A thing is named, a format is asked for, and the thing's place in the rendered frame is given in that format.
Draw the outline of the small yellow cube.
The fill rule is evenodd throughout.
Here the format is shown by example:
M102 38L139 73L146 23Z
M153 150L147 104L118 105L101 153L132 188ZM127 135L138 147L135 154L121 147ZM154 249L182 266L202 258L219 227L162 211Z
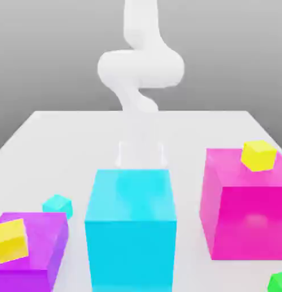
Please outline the small yellow cube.
M29 256L22 218L0 223L0 264Z
M241 162L252 172L273 169L277 150L264 140L244 142Z

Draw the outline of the large cyan box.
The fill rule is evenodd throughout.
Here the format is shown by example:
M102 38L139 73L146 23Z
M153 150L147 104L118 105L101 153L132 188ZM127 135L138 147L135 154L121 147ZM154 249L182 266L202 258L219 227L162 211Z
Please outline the large cyan box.
M168 170L98 170L84 225L92 292L172 292L177 218Z

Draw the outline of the large purple box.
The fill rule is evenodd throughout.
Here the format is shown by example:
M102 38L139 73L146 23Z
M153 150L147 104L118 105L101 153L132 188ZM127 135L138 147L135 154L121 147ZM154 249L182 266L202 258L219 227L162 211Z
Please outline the large purple box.
M5 212L0 223L19 218L29 256L0 264L0 292L52 292L69 236L66 214Z

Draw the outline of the small teal cube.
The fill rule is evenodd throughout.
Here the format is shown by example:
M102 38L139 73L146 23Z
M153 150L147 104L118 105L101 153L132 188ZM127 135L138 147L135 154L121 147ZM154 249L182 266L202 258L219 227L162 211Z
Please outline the small teal cube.
M67 219L72 217L72 201L69 198L55 194L42 204L43 212L65 213Z

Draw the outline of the small green cube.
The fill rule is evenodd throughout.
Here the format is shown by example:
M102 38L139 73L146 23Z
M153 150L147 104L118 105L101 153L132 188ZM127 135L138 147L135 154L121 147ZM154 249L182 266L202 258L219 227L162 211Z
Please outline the small green cube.
M282 292L282 272L271 275L267 292Z

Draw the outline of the large pink box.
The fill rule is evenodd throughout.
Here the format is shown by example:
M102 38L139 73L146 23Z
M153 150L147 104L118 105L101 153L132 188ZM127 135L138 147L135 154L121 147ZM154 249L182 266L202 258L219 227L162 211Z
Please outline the large pink box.
M212 260L282 260L282 154L252 172L241 149L206 150L199 216Z

